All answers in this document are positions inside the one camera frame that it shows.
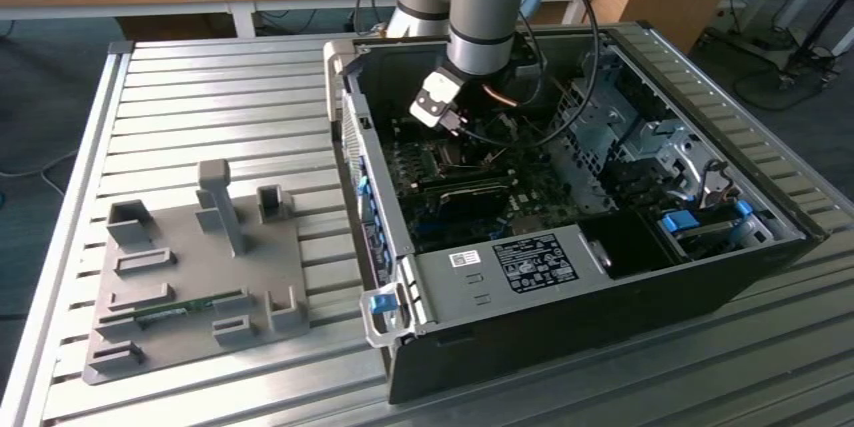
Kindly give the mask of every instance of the copper pipe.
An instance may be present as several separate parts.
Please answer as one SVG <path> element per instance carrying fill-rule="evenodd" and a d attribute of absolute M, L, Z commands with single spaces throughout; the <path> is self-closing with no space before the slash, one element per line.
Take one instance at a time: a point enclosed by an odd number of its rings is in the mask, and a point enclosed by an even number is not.
<path fill-rule="evenodd" d="M 495 90 L 492 90 L 492 87 L 490 87 L 486 84 L 483 84 L 483 91 L 487 93 L 490 97 L 498 100 L 502 104 L 508 105 L 510 107 L 516 107 L 519 105 L 519 102 L 516 102 L 510 97 L 506 97 L 504 95 L 495 92 Z"/>

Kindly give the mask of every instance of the blue latch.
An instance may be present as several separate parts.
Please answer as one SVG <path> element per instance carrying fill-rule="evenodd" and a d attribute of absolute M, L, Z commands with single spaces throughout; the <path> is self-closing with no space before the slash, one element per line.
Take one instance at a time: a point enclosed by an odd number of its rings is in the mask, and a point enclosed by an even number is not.
<path fill-rule="evenodd" d="M 662 223 L 670 233 L 678 232 L 684 229 L 692 229 L 699 227 L 699 222 L 694 218 L 694 215 L 687 210 L 679 210 L 676 212 L 668 212 L 664 214 Z"/>
<path fill-rule="evenodd" d="M 356 187 L 356 192 L 359 192 L 359 195 L 367 195 L 371 193 L 371 184 L 369 184 L 367 175 L 363 175 L 361 178 L 359 179 L 359 186 Z"/>
<path fill-rule="evenodd" d="M 372 314 L 382 314 L 398 310 L 398 298 L 395 294 L 376 294 L 371 297 L 369 308 Z"/>
<path fill-rule="evenodd" d="M 742 217 L 747 217 L 750 214 L 752 214 L 752 205 L 750 205 L 750 202 L 747 202 L 746 200 L 739 200 L 738 202 L 735 202 L 735 210 L 738 210 L 738 213 Z"/>

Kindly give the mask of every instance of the desk leg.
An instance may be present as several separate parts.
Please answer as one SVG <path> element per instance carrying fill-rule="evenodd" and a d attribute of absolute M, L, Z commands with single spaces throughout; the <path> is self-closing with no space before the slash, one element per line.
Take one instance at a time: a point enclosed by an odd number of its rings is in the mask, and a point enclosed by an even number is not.
<path fill-rule="evenodd" d="M 584 3 L 582 0 L 570 0 L 566 6 L 566 12 L 563 12 L 563 19 L 560 19 L 560 23 L 563 25 L 575 25 L 580 24 L 584 20 Z"/>
<path fill-rule="evenodd" d="M 237 37 L 241 39 L 253 39 L 255 23 L 252 22 L 252 14 L 255 13 L 255 2 L 232 2 L 229 6 Z"/>

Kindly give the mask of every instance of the label sticker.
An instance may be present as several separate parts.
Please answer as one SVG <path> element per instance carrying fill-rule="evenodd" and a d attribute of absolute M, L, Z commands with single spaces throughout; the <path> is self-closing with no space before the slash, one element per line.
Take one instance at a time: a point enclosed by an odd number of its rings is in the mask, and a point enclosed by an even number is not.
<path fill-rule="evenodd" d="M 554 234 L 492 246 L 507 283 L 516 293 L 578 279 Z"/>
<path fill-rule="evenodd" d="M 452 267 L 463 267 L 464 265 L 480 263 L 480 256 L 478 255 L 476 250 L 456 252 L 455 254 L 448 255 L 448 258 L 451 259 Z"/>

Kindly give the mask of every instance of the white label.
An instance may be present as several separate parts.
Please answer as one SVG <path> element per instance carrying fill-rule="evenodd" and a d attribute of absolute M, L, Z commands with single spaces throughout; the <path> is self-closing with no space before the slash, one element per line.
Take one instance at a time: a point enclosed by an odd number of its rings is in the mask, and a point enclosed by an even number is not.
<path fill-rule="evenodd" d="M 448 255 L 451 259 L 451 266 L 463 267 L 471 264 L 480 263 L 480 256 L 478 255 L 476 250 L 468 250 L 466 252 L 458 252 L 455 254 Z"/>

